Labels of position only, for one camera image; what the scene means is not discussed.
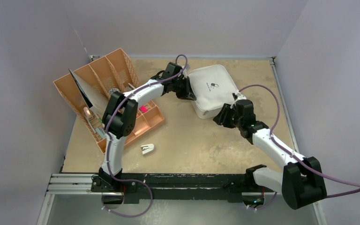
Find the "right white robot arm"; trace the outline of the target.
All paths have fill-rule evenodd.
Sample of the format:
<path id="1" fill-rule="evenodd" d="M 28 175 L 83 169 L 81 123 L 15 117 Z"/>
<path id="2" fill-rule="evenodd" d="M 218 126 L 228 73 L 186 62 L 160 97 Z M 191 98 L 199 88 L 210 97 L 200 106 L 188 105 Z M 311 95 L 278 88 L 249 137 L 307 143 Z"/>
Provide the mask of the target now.
<path id="1" fill-rule="evenodd" d="M 276 141 L 272 130 L 256 119 L 252 101 L 241 99 L 233 105 L 225 103 L 213 120 L 225 128 L 237 128 L 243 138 L 264 151 L 282 168 L 281 172 L 265 165 L 248 168 L 244 178 L 247 189 L 255 191 L 259 187 L 269 188 L 280 193 L 294 210 L 327 197 L 323 177 L 313 172 L 322 171 L 318 159 L 305 157 L 281 140 Z"/>

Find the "grey storage case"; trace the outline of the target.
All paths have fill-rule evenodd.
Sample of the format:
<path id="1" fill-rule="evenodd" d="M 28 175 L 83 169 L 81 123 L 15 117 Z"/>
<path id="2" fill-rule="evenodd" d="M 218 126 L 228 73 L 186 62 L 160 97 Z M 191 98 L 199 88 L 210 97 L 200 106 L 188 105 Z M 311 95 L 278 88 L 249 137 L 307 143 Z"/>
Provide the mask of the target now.
<path id="1" fill-rule="evenodd" d="M 222 65 L 201 67 L 188 72 L 191 89 L 196 100 L 191 104 L 200 119 L 210 119 L 219 114 L 224 104 L 246 99 L 232 77 Z"/>

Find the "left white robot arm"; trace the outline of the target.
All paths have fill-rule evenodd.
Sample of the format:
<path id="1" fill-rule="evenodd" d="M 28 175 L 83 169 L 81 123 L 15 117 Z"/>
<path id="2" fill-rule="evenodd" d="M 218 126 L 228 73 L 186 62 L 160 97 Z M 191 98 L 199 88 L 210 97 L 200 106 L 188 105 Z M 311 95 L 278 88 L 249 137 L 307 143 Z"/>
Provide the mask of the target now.
<path id="1" fill-rule="evenodd" d="M 144 85 L 132 91 L 115 92 L 111 95 L 103 114 L 106 132 L 105 159 L 98 172 L 108 191 L 117 191 L 121 186 L 124 145 L 135 128 L 139 108 L 169 92 L 174 92 L 179 99 L 196 100 L 190 80 L 183 74 L 184 69 L 185 67 L 170 62 L 165 70 L 159 71 Z"/>

